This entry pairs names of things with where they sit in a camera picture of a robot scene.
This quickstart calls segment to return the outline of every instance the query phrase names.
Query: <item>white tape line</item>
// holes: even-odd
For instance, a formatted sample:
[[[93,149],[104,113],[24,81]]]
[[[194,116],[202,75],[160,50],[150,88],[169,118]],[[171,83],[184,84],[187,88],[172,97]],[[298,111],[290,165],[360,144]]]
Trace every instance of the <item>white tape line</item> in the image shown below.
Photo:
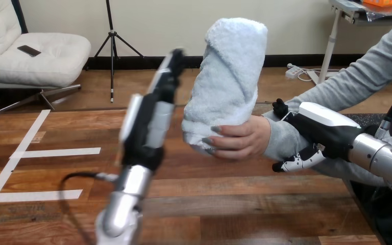
[[[79,155],[95,155],[100,153],[101,148],[79,148],[64,150],[48,150],[48,151],[28,151],[15,152],[10,158],[34,158],[34,157],[62,157],[62,156],[79,156]]]
[[[66,200],[78,199],[81,193],[82,190],[63,191],[64,199]],[[0,193],[0,203],[56,200],[60,200],[59,191]]]
[[[43,110],[38,115],[37,119],[35,120],[34,124],[32,124],[31,128],[28,130],[26,135],[24,136],[23,140],[19,144],[16,149],[16,152],[24,152],[28,148],[29,144],[31,143],[32,139],[34,138],[35,134],[40,129],[41,125],[43,124],[44,120],[46,119],[47,115],[50,113],[50,110]],[[11,171],[14,170],[19,163],[20,158],[11,158],[7,165],[5,165],[4,169],[0,173],[0,191],[2,190],[3,186],[7,182],[8,178],[10,178]]]

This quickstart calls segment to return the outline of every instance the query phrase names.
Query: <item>gray fingernail polish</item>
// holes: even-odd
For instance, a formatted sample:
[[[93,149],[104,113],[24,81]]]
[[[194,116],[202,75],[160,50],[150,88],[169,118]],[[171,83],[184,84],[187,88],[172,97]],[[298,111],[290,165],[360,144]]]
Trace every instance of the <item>gray fingernail polish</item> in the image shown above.
[[[212,143],[213,143],[212,139],[210,139],[210,138],[203,138],[202,142],[205,144],[209,144],[209,145],[212,145]]]
[[[213,126],[213,127],[211,127],[211,130],[216,133],[219,133],[222,129],[219,126]]]
[[[215,150],[214,150],[214,149],[205,149],[205,151],[206,151],[208,154],[213,155]]]

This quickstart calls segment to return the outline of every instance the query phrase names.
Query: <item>rolled towel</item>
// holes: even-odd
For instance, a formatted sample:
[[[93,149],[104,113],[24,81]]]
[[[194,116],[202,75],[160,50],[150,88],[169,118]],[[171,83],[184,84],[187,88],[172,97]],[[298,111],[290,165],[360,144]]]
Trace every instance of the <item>rolled towel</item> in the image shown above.
[[[184,108],[184,141],[205,153],[202,142],[218,134],[212,126],[240,125],[251,116],[265,58],[267,28],[243,19],[218,20],[207,32],[207,47],[191,98]]]

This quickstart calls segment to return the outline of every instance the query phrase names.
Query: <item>white armchair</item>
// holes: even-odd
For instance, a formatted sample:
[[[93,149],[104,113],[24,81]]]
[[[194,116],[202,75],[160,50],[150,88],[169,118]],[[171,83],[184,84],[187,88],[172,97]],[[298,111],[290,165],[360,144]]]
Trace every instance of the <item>white armchair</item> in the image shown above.
[[[41,52],[36,57],[18,50],[28,45]],[[64,33],[21,33],[11,0],[0,0],[0,88],[40,88],[41,92],[0,111],[9,110],[48,95],[80,89],[72,85],[91,51],[89,41]]]

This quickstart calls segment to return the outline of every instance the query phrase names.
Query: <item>orange object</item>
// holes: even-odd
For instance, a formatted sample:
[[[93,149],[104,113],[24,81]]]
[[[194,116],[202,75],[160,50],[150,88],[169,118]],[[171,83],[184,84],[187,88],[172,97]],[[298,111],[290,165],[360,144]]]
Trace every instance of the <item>orange object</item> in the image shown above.
[[[363,0],[363,3],[373,4],[379,7],[392,7],[392,0]]]

